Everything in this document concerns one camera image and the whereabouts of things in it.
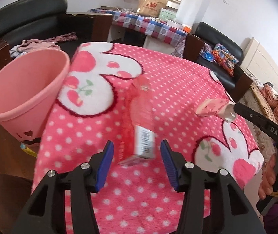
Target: white label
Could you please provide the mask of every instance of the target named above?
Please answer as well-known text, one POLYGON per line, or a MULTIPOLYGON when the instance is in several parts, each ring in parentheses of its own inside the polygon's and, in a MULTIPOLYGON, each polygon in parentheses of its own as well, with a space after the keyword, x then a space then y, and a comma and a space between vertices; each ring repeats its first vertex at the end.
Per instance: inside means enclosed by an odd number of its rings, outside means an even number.
POLYGON ((154 157, 154 137, 153 131, 144 127, 136 126, 136 154, 146 158, 154 157))

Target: blue gripper pad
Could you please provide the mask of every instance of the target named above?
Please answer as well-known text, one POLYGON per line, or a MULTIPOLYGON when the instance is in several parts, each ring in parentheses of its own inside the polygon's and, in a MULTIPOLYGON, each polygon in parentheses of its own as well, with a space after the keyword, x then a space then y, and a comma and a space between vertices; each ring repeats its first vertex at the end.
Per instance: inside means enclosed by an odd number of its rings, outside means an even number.
POLYGON ((171 153, 175 153, 175 152, 171 150, 167 141, 163 140, 160 144, 160 154, 164 162, 164 166, 167 172, 169 182, 171 186, 177 191, 179 187, 178 170, 175 166, 171 153))
POLYGON ((104 147, 103 152, 99 153, 99 154, 102 155, 102 160, 99 163, 99 167, 97 170, 97 176, 96 176, 95 188, 96 188, 97 192, 99 192, 104 187, 104 183, 107 178, 107 173, 108 173, 110 165, 112 163, 112 159, 113 159, 113 155, 114 155, 113 142, 108 141, 104 147))

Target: white headboard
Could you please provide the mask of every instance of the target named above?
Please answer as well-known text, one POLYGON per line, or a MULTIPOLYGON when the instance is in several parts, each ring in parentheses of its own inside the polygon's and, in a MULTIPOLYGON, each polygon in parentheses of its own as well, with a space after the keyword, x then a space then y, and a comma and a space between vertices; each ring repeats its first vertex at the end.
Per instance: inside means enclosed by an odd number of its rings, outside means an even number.
POLYGON ((272 83, 278 93, 278 66, 255 38, 250 40, 244 56, 241 68, 247 73, 252 73, 262 83, 272 83))

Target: bucket rim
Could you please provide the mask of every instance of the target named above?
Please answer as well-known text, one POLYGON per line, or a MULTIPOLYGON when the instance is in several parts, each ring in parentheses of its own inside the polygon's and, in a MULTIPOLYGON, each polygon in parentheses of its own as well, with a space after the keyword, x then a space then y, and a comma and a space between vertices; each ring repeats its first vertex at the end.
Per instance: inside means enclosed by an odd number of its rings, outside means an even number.
MULTIPOLYGON (((27 111, 31 110, 32 108, 34 108, 34 106, 38 105, 40 102, 42 102, 49 94, 49 89, 52 88, 53 86, 55 86, 57 83, 59 83, 59 80, 61 78, 65 78, 66 75, 69 72, 70 69, 70 57, 68 56, 68 54, 62 50, 59 49, 40 49, 40 50, 36 50, 33 52, 30 52, 28 54, 31 53, 36 53, 36 52, 42 52, 42 51, 53 51, 53 52, 59 52, 61 54, 63 54, 63 56, 65 57, 65 65, 63 67, 63 69, 60 71, 60 73, 55 77, 54 80, 52 80, 44 89, 42 89, 40 92, 38 92, 36 95, 34 95, 32 98, 30 98, 29 100, 27 100, 26 102, 22 103, 21 105, 15 107, 14 109, 11 109, 7 112, 4 113, 0 113, 0 122, 4 122, 4 121, 8 121, 11 119, 14 119, 18 116, 23 115, 24 113, 26 113, 27 111)), ((28 54, 25 54, 21 57, 19 57, 18 59, 21 59, 25 56, 28 56, 28 54)), ((14 60, 12 60, 11 62, 9 62, 8 64, 6 64, 1 70, 0 73, 3 69, 6 68, 6 66, 8 66, 10 63, 14 62, 14 60)))

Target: human hand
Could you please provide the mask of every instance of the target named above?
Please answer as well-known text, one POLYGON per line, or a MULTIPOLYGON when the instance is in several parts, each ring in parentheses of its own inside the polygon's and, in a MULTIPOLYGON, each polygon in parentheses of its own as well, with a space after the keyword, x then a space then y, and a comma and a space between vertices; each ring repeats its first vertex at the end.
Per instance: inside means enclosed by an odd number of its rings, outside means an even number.
POLYGON ((258 195, 261 200, 264 200, 267 195, 273 192, 273 185, 276 180, 274 166, 276 162, 276 154, 273 154, 268 162, 266 169, 262 173, 262 182, 258 189, 258 195))

